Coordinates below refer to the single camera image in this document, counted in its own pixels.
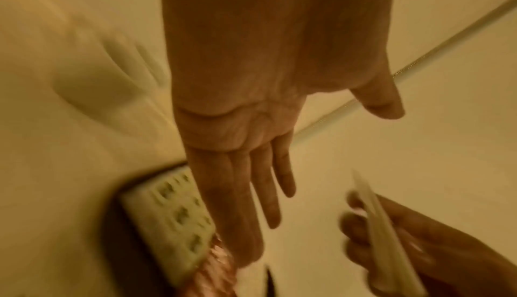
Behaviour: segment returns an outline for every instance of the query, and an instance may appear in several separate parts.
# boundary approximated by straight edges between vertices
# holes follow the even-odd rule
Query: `hand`
[[[187,160],[226,247],[263,252],[296,186],[293,128],[308,94],[350,89],[371,113],[404,111],[386,56],[391,0],[162,0],[172,100]]]
[[[430,297],[517,296],[517,267],[503,256],[466,233],[389,199],[379,199]],[[363,208],[355,192],[349,195],[348,204]],[[343,216],[341,231],[349,238],[346,254],[368,271],[370,290],[388,296],[372,286],[375,263],[366,225],[366,218],[355,213]]]

